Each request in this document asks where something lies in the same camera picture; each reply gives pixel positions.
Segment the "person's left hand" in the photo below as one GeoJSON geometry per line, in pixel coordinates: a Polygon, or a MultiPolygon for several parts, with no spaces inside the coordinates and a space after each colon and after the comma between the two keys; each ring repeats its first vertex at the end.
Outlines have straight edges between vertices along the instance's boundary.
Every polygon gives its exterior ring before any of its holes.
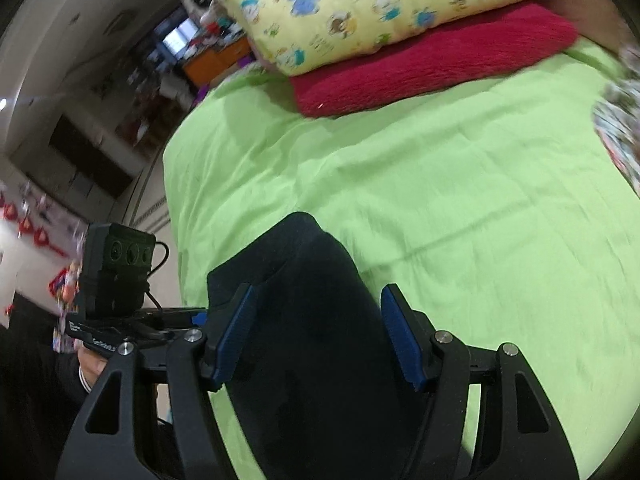
{"type": "Polygon", "coordinates": [[[84,389],[90,392],[104,371],[107,360],[84,346],[78,348],[77,357],[79,380],[84,389]]]}

